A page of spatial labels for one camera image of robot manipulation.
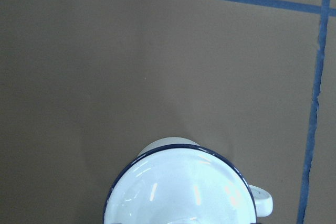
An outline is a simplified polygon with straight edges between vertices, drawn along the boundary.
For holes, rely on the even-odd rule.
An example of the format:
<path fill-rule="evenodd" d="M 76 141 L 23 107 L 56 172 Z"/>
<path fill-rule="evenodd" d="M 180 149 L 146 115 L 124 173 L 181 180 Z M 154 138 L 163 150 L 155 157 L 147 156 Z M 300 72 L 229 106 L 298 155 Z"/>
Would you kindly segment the white cup lid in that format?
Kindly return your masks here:
<path fill-rule="evenodd" d="M 221 155 L 173 144 L 145 152 L 113 182 L 104 223 L 256 223 L 251 190 Z"/>

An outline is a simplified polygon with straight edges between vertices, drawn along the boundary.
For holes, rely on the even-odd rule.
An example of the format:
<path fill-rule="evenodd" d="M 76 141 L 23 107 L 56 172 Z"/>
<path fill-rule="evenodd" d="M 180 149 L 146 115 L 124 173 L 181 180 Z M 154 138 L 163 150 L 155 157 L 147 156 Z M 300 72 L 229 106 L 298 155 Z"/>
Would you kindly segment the white enamel cup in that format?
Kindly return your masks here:
<path fill-rule="evenodd" d="M 238 171 L 238 169 L 227 159 L 225 159 L 224 157 L 220 156 L 218 153 L 207 149 L 205 147 L 200 146 L 198 143 L 192 141 L 192 140 L 188 140 L 186 138 L 182 138 L 182 137 L 165 137 L 159 140 L 156 140 L 154 142 L 152 142 L 151 144 L 147 145 L 139 154 L 138 157 L 142 156 L 145 153 L 148 153 L 154 149 L 157 148 L 164 148 L 170 145 L 186 145 L 188 146 L 193 146 L 193 147 L 197 147 L 199 148 L 201 151 L 205 151 L 207 153 L 210 153 L 218 158 L 221 158 L 222 160 L 224 160 L 224 162 L 228 165 L 230 165 L 234 171 L 236 171 L 239 176 L 242 177 L 241 172 Z M 265 191 L 262 188 L 253 186 L 253 185 L 248 185 L 249 189 L 251 190 L 252 196 L 253 196 L 253 200 L 255 202 L 256 205 L 256 216 L 257 217 L 266 217 L 269 216 L 272 211 L 273 211 L 273 199 L 272 196 L 269 192 Z"/>

